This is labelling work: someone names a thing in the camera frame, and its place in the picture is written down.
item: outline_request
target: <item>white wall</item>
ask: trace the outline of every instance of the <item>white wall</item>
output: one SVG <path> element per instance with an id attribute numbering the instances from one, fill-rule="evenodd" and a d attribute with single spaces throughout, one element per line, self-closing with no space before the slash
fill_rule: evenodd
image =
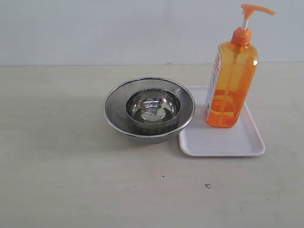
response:
<path id="1" fill-rule="evenodd" d="M 241 3 L 2 0 L 0 65 L 212 63 L 217 45 L 242 23 Z M 249 3 L 277 12 L 256 12 L 249 22 L 260 61 L 304 61 L 304 1 Z"/>

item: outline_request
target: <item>orange pump head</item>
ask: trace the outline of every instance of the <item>orange pump head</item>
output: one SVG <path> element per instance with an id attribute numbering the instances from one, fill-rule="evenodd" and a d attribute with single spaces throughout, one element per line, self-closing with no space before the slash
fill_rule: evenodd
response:
<path id="1" fill-rule="evenodd" d="M 243 25 L 234 30 L 231 42 L 240 46 L 246 46 L 250 43 L 251 39 L 251 31 L 247 28 L 247 25 L 249 18 L 253 15 L 254 11 L 268 13 L 271 16 L 275 15 L 275 12 L 265 7 L 251 4 L 242 4 L 241 8 L 243 9 L 244 14 Z"/>

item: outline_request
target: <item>orange bottle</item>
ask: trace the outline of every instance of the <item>orange bottle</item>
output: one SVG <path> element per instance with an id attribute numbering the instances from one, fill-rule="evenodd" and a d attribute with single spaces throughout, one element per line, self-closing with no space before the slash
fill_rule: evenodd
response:
<path id="1" fill-rule="evenodd" d="M 218 46 L 208 88 L 205 118 L 213 127 L 231 128 L 238 121 L 256 67 L 257 50 L 250 44 L 248 20 L 254 11 L 274 15 L 275 12 L 250 4 L 242 4 L 244 21 L 233 32 L 231 41 Z"/>

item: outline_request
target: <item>small metal bowl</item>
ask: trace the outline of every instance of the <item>small metal bowl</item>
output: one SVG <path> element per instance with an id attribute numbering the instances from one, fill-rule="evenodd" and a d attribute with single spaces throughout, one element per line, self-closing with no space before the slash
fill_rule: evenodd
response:
<path id="1" fill-rule="evenodd" d="M 139 131 L 165 133 L 176 124 L 181 102 L 172 92 L 160 88 L 146 88 L 134 93 L 126 102 L 126 114 Z"/>
<path id="2" fill-rule="evenodd" d="M 153 133 L 139 131 L 130 121 L 126 112 L 126 103 L 138 91 L 147 88 L 160 88 L 174 94 L 180 102 L 180 113 L 177 114 L 176 124 L 168 129 L 158 129 Z M 195 112 L 195 101 L 187 88 L 172 80 L 160 77 L 141 77 L 124 82 L 115 87 L 104 100 L 104 117 L 115 130 L 138 144 L 158 144 L 178 135 L 191 121 Z"/>

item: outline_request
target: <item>white plastic tray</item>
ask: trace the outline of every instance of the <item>white plastic tray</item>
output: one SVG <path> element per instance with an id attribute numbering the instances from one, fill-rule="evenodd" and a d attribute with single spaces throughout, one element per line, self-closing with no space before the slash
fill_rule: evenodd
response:
<path id="1" fill-rule="evenodd" d="M 264 153 L 265 144 L 246 104 L 234 127 L 210 127 L 203 114 L 208 87 L 187 88 L 194 97 L 196 111 L 191 122 L 179 134 L 180 148 L 185 154 L 196 157 L 237 157 Z"/>

